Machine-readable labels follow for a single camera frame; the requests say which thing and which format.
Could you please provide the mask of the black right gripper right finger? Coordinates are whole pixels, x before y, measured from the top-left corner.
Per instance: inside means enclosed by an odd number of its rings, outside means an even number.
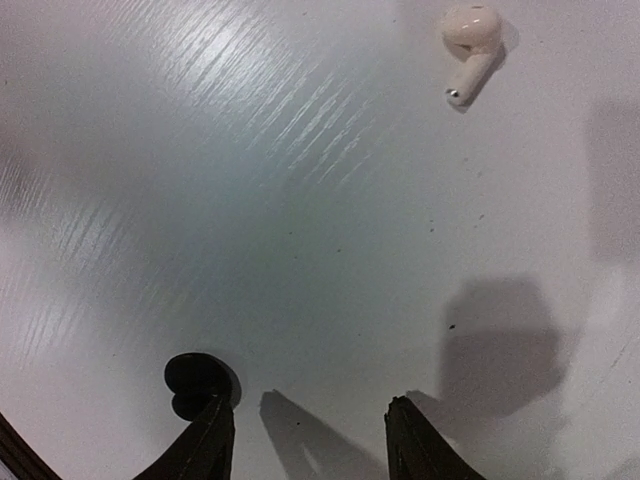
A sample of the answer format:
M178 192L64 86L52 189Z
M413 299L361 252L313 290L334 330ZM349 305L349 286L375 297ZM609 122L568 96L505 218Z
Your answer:
M384 422L391 480L484 480L408 397L392 399Z

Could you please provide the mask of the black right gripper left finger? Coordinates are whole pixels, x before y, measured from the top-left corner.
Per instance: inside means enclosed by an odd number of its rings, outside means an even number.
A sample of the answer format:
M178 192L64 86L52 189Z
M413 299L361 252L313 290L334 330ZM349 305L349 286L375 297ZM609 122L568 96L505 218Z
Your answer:
M214 397L135 480L229 480L235 437L231 404Z

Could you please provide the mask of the white earbud right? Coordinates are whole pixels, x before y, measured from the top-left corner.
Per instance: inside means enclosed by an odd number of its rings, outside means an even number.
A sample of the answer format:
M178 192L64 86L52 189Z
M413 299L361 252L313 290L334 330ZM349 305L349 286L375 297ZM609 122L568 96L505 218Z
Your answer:
M463 59L445 87L450 104L470 103L502 49L502 18L487 5L458 5L442 20L443 43Z

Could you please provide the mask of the black earbud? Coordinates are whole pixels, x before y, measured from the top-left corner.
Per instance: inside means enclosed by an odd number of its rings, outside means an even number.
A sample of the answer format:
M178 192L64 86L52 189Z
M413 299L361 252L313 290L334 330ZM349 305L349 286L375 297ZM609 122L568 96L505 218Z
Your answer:
M235 409L242 397L240 380L222 360L205 352L174 356L165 365L164 381L172 392L174 413L193 421L214 398L222 398Z

